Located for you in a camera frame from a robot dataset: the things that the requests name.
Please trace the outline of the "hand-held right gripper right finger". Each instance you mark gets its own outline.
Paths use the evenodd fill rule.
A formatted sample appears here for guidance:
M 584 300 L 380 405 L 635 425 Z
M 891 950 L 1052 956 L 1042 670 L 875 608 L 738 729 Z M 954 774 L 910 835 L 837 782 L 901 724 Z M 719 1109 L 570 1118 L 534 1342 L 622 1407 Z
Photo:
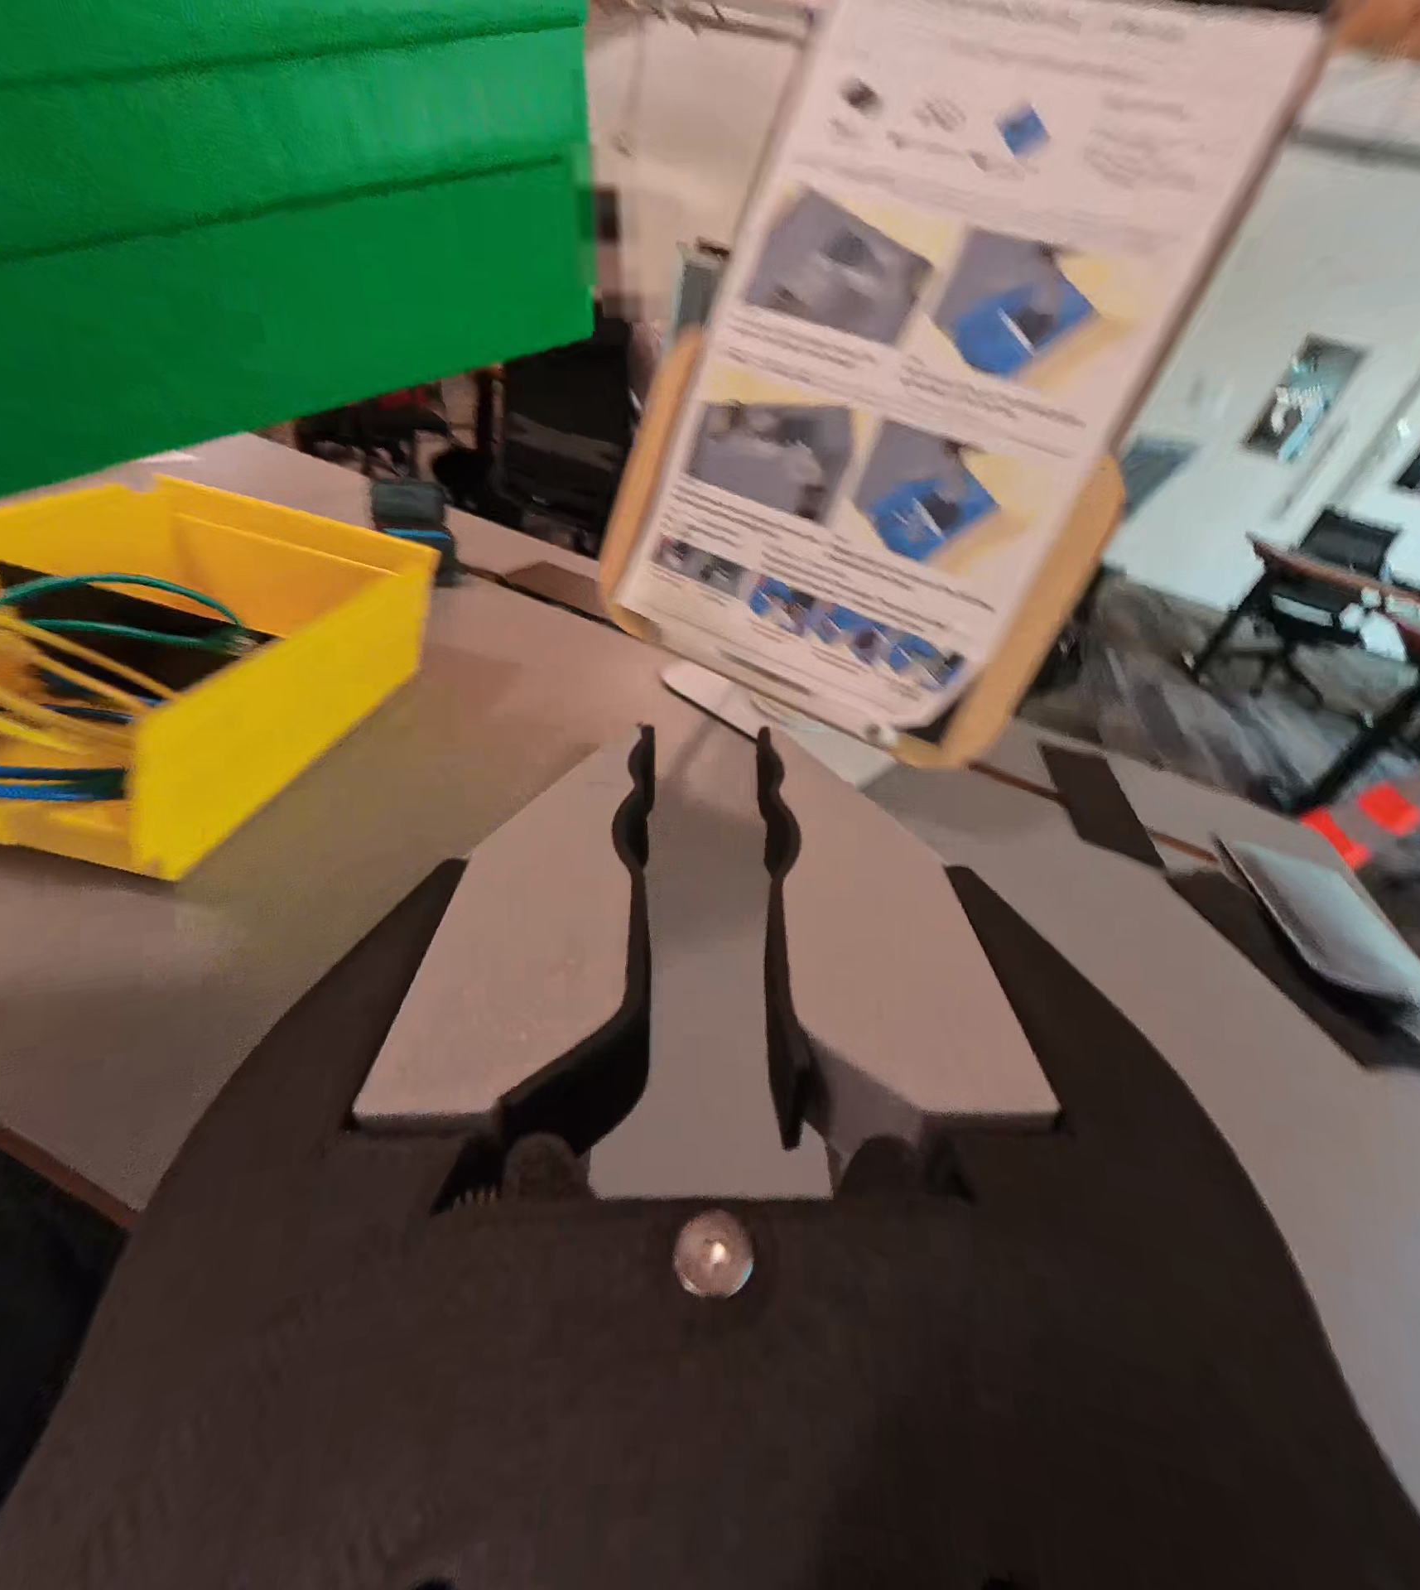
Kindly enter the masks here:
M 1044 1132 L 1059 1104 L 949 868 L 787 734 L 756 738 L 766 1074 L 782 1148 Z

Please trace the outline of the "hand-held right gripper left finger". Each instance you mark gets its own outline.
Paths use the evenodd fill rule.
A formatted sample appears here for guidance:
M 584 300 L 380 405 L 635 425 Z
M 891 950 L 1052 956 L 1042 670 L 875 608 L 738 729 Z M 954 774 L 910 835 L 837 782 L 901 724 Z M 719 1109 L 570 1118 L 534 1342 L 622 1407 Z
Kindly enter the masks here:
M 592 1150 L 648 1072 L 655 731 L 602 746 L 458 867 L 357 1128 Z

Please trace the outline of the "yellow plastic bin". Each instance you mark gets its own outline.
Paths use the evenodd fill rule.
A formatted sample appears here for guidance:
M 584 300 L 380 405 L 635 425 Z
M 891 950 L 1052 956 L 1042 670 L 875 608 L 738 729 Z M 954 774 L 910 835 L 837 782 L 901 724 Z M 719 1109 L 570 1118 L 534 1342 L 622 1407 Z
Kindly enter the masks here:
M 0 507 L 0 847 L 183 878 L 416 673 L 435 569 L 167 476 Z

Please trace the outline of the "green plastic bin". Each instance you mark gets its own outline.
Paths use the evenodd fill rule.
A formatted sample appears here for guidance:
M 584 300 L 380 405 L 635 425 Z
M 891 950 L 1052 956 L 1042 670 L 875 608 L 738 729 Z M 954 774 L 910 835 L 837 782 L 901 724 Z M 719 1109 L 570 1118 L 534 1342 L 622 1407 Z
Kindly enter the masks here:
M 585 20 L 0 2 L 0 499 L 584 338 Z

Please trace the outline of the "white stand base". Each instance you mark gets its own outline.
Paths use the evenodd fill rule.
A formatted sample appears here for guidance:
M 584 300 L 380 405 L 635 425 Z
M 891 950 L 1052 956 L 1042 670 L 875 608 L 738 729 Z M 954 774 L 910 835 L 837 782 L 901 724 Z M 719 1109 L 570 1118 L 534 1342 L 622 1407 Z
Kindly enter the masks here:
M 751 694 L 743 686 L 690 661 L 666 665 L 660 673 L 660 685 L 673 698 L 696 708 L 749 743 L 764 731 L 779 739 L 784 738 L 855 789 L 870 786 L 895 767 L 893 757 L 887 752 Z

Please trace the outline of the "grey flat plate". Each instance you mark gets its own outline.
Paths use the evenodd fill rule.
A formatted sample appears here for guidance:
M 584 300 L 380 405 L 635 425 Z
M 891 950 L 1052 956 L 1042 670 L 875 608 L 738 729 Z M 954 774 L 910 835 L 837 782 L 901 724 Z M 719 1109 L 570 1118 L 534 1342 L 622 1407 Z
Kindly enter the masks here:
M 1325 991 L 1391 1017 L 1420 1017 L 1420 958 L 1343 873 L 1262 845 L 1216 853 L 1292 959 Z

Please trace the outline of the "small black device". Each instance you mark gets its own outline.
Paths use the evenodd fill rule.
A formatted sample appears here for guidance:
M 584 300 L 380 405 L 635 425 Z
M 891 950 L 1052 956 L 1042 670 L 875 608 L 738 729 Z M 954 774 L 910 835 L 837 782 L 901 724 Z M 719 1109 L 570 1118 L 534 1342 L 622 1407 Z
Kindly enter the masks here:
M 367 482 L 372 527 L 395 542 L 436 555 L 435 587 L 458 587 L 458 545 L 446 524 L 446 497 L 431 481 L 372 479 Z

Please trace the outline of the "orange traffic cone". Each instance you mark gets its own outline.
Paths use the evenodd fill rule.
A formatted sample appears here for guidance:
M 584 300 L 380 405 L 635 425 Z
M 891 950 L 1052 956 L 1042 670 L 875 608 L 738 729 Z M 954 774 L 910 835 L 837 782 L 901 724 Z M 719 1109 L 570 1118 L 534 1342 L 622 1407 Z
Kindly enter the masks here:
M 1358 794 L 1312 807 L 1295 824 L 1330 847 L 1347 870 L 1360 872 L 1420 830 L 1420 771 L 1380 779 Z

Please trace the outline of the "black chair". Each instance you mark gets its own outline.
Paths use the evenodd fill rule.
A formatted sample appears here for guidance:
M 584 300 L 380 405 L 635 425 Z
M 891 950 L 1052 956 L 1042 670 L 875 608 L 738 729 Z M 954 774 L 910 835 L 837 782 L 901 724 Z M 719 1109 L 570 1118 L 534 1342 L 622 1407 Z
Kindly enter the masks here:
M 1357 521 L 1333 509 L 1315 517 L 1292 552 L 1315 565 L 1353 575 L 1360 585 L 1337 587 L 1330 580 L 1292 572 L 1275 577 L 1269 625 L 1285 661 L 1300 650 L 1358 646 L 1366 615 L 1360 593 L 1386 577 L 1398 537 L 1396 527 Z

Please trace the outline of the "brown edged desk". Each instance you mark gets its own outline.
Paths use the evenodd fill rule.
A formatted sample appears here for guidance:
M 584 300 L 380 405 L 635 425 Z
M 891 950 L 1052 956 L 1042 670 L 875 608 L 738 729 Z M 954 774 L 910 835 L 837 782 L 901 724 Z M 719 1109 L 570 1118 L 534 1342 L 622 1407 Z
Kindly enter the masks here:
M 1259 575 L 1236 607 L 1222 615 L 1204 645 L 1191 655 L 1183 655 L 1181 666 L 1191 681 L 1201 680 L 1208 666 L 1229 645 L 1236 627 L 1256 617 L 1275 595 L 1277 587 L 1300 582 L 1328 587 L 1343 598 L 1373 598 L 1373 612 L 1395 628 L 1403 658 L 1414 671 L 1411 685 L 1365 719 L 1358 734 L 1312 784 L 1285 799 L 1282 810 L 1297 819 L 1345 794 L 1416 723 L 1420 716 L 1420 592 L 1378 582 L 1368 574 L 1322 562 L 1300 550 L 1269 544 L 1257 535 L 1247 540 L 1261 567 Z

